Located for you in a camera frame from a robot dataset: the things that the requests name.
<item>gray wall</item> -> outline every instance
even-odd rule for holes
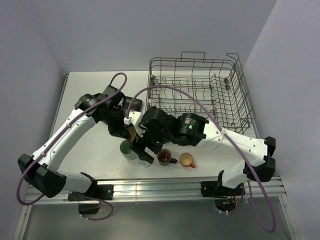
[[[245,65],[261,136],[275,159],[303,239],[319,239],[320,2],[278,0]]]
[[[11,239],[21,206],[17,160],[49,136],[62,87],[60,67],[17,0],[0,2],[0,233]]]
[[[245,63],[276,0],[21,2],[66,71],[128,71],[181,51],[237,52]]]

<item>dish rack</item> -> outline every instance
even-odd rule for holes
[[[150,60],[148,86],[180,89],[200,101],[221,127],[244,134],[256,115],[239,55],[226,56],[207,59],[205,52],[183,51],[180,57],[154,57]],[[183,113],[208,118],[193,100],[169,88],[149,89],[147,102],[147,108],[155,106],[176,118]]]

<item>black clamp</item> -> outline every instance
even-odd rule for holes
[[[264,139],[264,144],[268,147],[267,155],[272,157],[276,150],[276,139],[272,136],[268,136]]]
[[[201,195],[204,198],[226,198],[229,196],[242,196],[243,184],[239,184],[235,189],[222,186],[222,175],[224,171],[219,172],[217,181],[202,181]]]
[[[273,177],[275,171],[276,171],[276,160],[273,157],[270,156],[264,156],[263,160],[265,163],[259,165],[259,166],[253,166],[253,169],[255,170],[256,174],[259,177],[259,180],[262,183],[269,182],[271,178]],[[243,174],[246,175],[246,177],[252,181],[256,181],[254,175],[252,174],[251,170],[249,169],[248,165],[245,165],[245,168],[243,169]]]
[[[87,192],[82,193],[83,196],[79,196],[75,193],[69,193],[68,201],[70,202],[79,202],[87,201],[86,197],[100,199],[100,200],[112,200],[114,196],[114,185],[112,184],[99,184],[90,175],[82,172],[85,176],[91,179],[91,186]],[[94,215],[97,214],[100,209],[100,203],[79,203],[78,211],[81,215]]]

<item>green mug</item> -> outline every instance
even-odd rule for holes
[[[130,148],[130,145],[131,142],[129,142],[128,140],[124,140],[120,144],[120,152],[126,159],[133,160],[136,159],[138,155]]]

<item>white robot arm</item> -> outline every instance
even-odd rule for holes
[[[114,97],[104,102],[104,99],[111,95]],[[44,145],[32,155],[22,154],[18,159],[22,173],[29,169],[25,180],[48,198],[54,197],[61,191],[87,193],[92,197],[91,193],[97,186],[97,181],[93,177],[84,172],[61,172],[59,167],[78,140],[99,121],[107,124],[110,135],[124,139],[131,138],[124,124],[125,103],[124,94],[110,85],[103,93],[82,96],[64,124]]]
[[[162,145],[168,142],[181,146],[217,149],[239,158],[238,151],[225,137],[228,135],[245,154],[262,182],[268,182],[275,172],[276,163],[271,157],[276,148],[273,137],[257,139],[224,128],[220,131],[212,121],[194,113],[184,113],[175,118],[156,107],[149,108],[145,114],[131,112],[124,122],[134,126],[139,135],[131,148],[140,159],[150,163],[153,158],[145,153],[145,148],[157,154]],[[248,179],[255,180],[245,161],[241,160],[237,165],[220,172],[218,185],[235,189]]]

